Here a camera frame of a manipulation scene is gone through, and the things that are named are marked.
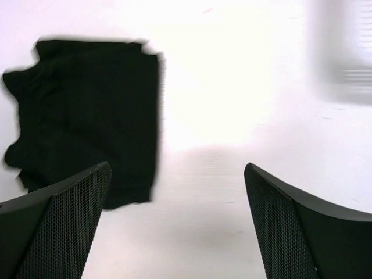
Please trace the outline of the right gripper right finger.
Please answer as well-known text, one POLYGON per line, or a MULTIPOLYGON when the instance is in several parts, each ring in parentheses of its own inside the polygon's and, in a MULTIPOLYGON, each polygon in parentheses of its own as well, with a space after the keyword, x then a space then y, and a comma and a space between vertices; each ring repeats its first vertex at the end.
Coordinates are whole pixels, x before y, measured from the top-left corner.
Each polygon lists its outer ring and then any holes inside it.
POLYGON ((244 171, 269 279, 371 279, 371 214, 323 200, 253 163, 244 171))

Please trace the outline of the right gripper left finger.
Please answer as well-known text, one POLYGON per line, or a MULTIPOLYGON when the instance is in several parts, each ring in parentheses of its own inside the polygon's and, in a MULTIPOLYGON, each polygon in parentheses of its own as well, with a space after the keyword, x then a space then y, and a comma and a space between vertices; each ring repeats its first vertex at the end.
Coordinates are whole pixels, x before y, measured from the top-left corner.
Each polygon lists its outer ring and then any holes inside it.
POLYGON ((111 176, 103 162, 1 202, 1 278, 81 278, 111 176))

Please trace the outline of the black shorts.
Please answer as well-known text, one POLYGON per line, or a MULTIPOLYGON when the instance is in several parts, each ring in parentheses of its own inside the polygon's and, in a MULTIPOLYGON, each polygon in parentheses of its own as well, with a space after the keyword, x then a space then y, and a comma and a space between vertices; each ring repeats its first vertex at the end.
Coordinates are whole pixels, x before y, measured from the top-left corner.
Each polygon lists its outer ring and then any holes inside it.
POLYGON ((4 160, 23 187, 34 192, 107 162, 106 210, 151 201, 161 56, 140 42, 45 40, 35 48, 36 65, 2 76, 20 126, 4 160))

